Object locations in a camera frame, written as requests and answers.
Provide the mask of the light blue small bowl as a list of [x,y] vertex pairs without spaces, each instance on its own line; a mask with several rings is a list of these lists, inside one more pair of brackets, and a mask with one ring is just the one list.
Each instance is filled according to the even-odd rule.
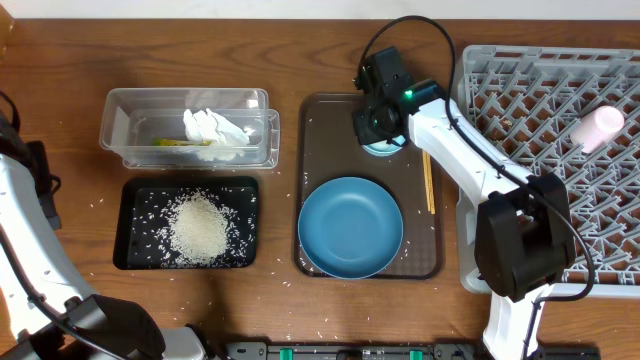
[[389,141],[379,141],[376,143],[363,145],[363,149],[370,155],[377,157],[387,157],[400,151],[406,143],[404,136],[397,136]]

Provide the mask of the wooden chopstick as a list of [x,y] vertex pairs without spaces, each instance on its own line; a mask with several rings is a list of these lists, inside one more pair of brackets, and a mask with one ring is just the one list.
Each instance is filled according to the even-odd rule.
[[429,200],[429,211],[432,215],[436,214],[435,207],[435,194],[434,194],[434,186],[433,186],[433,172],[431,165],[431,157],[428,153],[424,152],[424,172],[425,172],[425,181],[426,188],[428,192],[428,200]]
[[429,212],[432,215],[434,215],[435,210],[434,210],[434,202],[433,202],[431,162],[430,162],[429,154],[425,151],[422,152],[422,162],[423,162],[423,173],[424,173],[427,208]]

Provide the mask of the dark blue plate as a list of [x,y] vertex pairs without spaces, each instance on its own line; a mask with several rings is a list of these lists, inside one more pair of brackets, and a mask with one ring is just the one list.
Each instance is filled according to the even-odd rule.
[[320,185],[305,200],[297,235],[305,255],[323,273],[364,279],[393,262],[403,243],[404,221],[384,187],[341,177]]

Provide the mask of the white tissue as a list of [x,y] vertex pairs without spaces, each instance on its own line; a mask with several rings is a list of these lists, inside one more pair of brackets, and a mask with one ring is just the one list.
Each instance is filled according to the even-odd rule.
[[185,110],[183,123],[186,137],[191,142],[220,146],[246,146],[250,142],[240,127],[209,108],[196,113]]

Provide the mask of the pink cup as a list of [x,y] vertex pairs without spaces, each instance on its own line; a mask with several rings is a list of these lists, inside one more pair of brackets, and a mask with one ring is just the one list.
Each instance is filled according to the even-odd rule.
[[625,122],[623,113],[613,106],[601,106],[584,116],[571,132],[571,142],[583,153],[592,153],[614,139]]

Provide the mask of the pile of white rice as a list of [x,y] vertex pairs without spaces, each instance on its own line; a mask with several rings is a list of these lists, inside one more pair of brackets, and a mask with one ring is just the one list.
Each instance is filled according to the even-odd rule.
[[244,267],[253,253],[254,219],[201,188],[184,189],[164,205],[152,235],[162,268]]

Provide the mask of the yellow green snack wrapper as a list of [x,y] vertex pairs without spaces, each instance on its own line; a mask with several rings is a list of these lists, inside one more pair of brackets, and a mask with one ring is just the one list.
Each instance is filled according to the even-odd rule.
[[167,138],[155,138],[152,142],[153,146],[209,146],[212,144],[212,141],[188,141],[188,140],[176,140],[176,139],[167,139]]

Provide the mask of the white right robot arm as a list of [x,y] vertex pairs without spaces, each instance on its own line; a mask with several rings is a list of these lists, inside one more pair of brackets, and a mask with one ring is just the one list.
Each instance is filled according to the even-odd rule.
[[416,82],[394,47],[360,61],[353,114],[362,145],[398,136],[426,151],[455,181],[465,277],[491,291],[482,336],[495,359],[525,359],[538,348],[541,298],[576,257],[567,190],[555,175],[535,176],[495,149],[433,80]]

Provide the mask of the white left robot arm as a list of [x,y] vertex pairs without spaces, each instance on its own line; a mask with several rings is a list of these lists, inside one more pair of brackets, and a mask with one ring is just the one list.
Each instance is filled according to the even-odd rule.
[[206,359],[187,326],[161,329],[140,305],[99,294],[63,249],[60,179],[40,141],[1,116],[1,292],[16,345],[6,359]]

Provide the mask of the grey dishwasher rack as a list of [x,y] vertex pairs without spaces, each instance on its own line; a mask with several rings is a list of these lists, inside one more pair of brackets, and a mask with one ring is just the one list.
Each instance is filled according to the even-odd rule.
[[[456,103],[497,150],[564,181],[572,223],[595,264],[591,296],[637,298],[638,51],[470,45],[455,79]],[[622,129],[584,153],[570,134],[605,105],[622,112]]]

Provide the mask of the clear plastic waste bin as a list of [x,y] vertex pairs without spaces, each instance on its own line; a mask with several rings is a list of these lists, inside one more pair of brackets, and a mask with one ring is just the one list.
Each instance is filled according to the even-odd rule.
[[[152,145],[155,138],[188,140],[184,111],[207,108],[240,127],[249,144]],[[280,115],[260,88],[117,88],[107,95],[100,145],[128,168],[272,169],[278,163]]]

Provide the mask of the black waste tray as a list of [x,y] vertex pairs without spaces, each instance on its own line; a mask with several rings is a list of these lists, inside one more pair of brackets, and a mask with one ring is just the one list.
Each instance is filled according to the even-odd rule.
[[116,231],[113,263],[121,270],[161,269],[158,242],[152,232],[161,226],[156,219],[161,208],[184,189],[201,188],[221,202],[254,219],[255,236],[251,265],[256,257],[258,183],[251,177],[138,177],[128,181]]

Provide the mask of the dark brown serving tray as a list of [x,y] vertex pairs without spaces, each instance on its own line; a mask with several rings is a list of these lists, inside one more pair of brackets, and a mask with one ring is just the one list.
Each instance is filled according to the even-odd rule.
[[341,177],[360,177],[384,187],[396,200],[404,221],[403,243],[393,262],[369,278],[426,280],[444,264],[440,219],[441,173],[433,162],[436,214],[427,208],[422,150],[408,142],[395,154],[377,157],[358,143],[352,113],[364,104],[358,94],[318,93],[301,107],[299,203],[294,231],[296,264],[308,276],[331,277],[313,265],[297,235],[299,213],[305,200],[320,185]]

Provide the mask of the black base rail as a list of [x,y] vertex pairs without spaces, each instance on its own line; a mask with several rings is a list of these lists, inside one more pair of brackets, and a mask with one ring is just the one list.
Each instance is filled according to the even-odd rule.
[[492,359],[483,345],[434,343],[416,346],[235,342],[222,350],[223,360],[479,360]]

